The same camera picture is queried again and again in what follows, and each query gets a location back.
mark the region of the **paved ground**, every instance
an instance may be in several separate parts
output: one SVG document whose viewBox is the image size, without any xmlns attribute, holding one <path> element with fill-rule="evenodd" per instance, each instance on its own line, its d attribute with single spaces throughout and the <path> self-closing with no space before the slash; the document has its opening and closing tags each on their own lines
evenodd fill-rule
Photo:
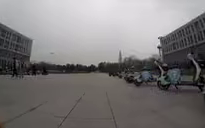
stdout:
<svg viewBox="0 0 205 128">
<path fill-rule="evenodd" d="M 197 88 L 135 87 L 106 74 L 0 76 L 6 128 L 205 128 Z"/>
</svg>

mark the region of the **lamp post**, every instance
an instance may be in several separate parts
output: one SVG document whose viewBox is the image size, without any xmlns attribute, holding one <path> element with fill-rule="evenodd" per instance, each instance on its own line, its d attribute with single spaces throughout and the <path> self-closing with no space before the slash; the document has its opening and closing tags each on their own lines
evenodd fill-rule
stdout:
<svg viewBox="0 0 205 128">
<path fill-rule="evenodd" d="M 161 40 L 162 40 L 162 36 L 159 36 L 158 39 L 160 40 L 160 44 L 157 46 L 157 49 L 159 50 L 159 56 L 160 56 L 160 60 L 163 61 L 163 56 L 162 56 L 162 46 L 161 46 Z"/>
<path fill-rule="evenodd" d="M 157 46 L 157 49 L 159 50 L 160 60 L 163 61 L 163 59 L 162 59 L 162 55 L 161 55 L 162 47 L 161 47 L 160 45 L 158 45 L 158 46 Z"/>
</svg>

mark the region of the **person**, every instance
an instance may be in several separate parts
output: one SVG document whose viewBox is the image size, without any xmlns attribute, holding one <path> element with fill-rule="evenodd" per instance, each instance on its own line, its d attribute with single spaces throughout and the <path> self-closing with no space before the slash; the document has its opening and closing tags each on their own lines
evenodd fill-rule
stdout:
<svg viewBox="0 0 205 128">
<path fill-rule="evenodd" d="M 2 75 L 2 66 L 0 66 L 0 75 Z"/>
<path fill-rule="evenodd" d="M 8 66 L 7 66 L 7 65 L 6 65 L 6 69 L 5 69 L 5 70 L 6 70 L 6 75 L 7 75 L 8 72 L 9 72 L 9 71 L 8 71 L 9 69 L 8 69 Z"/>
<path fill-rule="evenodd" d="M 36 69 L 36 65 L 33 64 L 32 66 L 32 75 L 36 76 L 37 75 L 37 69 Z"/>
<path fill-rule="evenodd" d="M 24 71 L 25 71 L 24 62 L 21 62 L 20 64 L 20 77 L 21 78 L 24 77 Z"/>
<path fill-rule="evenodd" d="M 12 77 L 18 77 L 18 72 L 17 72 L 17 61 L 16 58 L 13 58 L 13 73 L 12 73 Z"/>
</svg>

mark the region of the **pedestrian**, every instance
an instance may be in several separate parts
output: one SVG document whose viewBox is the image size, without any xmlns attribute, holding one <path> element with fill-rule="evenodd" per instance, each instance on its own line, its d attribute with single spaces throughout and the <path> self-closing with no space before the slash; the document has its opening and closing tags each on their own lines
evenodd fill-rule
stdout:
<svg viewBox="0 0 205 128">
<path fill-rule="evenodd" d="M 20 64 L 20 77 L 24 77 L 24 72 L 25 72 L 25 67 L 24 67 L 24 62 L 21 62 Z"/>
<path fill-rule="evenodd" d="M 12 66 L 12 70 L 13 70 L 12 77 L 18 77 L 18 72 L 17 72 L 17 61 L 16 61 L 16 58 L 15 58 L 15 57 L 13 58 L 13 66 Z"/>
<path fill-rule="evenodd" d="M 32 66 L 32 75 L 36 76 L 37 75 L 37 69 L 36 69 L 36 65 L 33 64 Z"/>
</svg>

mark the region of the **scooter wheel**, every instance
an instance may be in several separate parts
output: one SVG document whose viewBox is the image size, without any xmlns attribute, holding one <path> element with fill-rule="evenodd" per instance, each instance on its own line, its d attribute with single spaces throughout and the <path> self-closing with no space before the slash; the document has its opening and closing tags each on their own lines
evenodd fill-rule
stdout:
<svg viewBox="0 0 205 128">
<path fill-rule="evenodd" d="M 135 86 L 139 87 L 141 86 L 142 82 L 134 82 Z"/>
<path fill-rule="evenodd" d="M 161 81 L 157 81 L 157 86 L 158 86 L 158 88 L 160 89 L 160 90 L 168 90 L 169 89 L 169 87 L 170 87 L 170 85 L 168 84 L 168 85 L 162 85 L 161 84 Z"/>
<path fill-rule="evenodd" d="M 202 92 L 204 86 L 198 86 L 199 90 Z"/>
</svg>

